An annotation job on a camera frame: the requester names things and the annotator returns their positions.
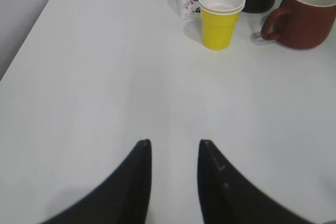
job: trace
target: stacked cups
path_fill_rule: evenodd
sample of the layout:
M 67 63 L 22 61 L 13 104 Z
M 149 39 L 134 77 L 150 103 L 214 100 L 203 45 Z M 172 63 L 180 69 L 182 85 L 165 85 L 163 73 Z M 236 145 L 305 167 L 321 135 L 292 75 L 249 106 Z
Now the stacked cups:
M 245 0 L 199 0 L 203 29 L 203 44 L 212 50 L 230 44 Z

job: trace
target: yellow cup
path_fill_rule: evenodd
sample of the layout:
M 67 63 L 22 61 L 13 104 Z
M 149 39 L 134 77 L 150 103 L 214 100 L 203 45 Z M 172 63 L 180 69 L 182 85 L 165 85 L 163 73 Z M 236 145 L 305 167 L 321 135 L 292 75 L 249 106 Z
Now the yellow cup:
M 203 28 L 203 44 L 212 50 L 230 44 L 245 0 L 199 0 Z

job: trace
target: mug handle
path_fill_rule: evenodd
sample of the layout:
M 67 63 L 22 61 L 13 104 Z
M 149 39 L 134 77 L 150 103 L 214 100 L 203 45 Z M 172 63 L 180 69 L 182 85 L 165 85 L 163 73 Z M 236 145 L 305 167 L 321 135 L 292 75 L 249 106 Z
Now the mug handle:
M 262 29 L 261 29 L 261 36 L 264 40 L 274 40 L 274 39 L 280 39 L 281 34 L 277 31 L 274 31 L 272 33 L 268 33 L 271 29 L 271 27 L 274 25 L 275 21 L 280 18 L 283 15 L 291 14 L 292 10 L 287 7 L 282 7 L 279 9 L 274 10 L 270 13 L 270 15 L 267 17 Z

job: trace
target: red mug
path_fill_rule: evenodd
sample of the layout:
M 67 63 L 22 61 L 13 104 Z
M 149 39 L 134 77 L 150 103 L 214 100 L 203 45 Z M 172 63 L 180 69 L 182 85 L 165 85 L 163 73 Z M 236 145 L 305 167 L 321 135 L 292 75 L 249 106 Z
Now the red mug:
M 290 48 L 310 49 L 325 41 L 335 18 L 336 0 L 283 0 L 267 17 L 261 36 Z

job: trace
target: table surface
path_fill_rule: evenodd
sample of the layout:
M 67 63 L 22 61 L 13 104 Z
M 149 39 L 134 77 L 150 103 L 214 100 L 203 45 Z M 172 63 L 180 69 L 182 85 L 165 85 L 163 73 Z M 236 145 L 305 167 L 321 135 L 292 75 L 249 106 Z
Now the table surface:
M 212 51 L 176 0 L 50 0 L 0 82 L 0 223 L 53 216 L 143 138 L 148 224 L 202 223 L 202 138 L 283 206 L 336 219 L 336 29 L 291 50 L 255 40 L 266 16 Z

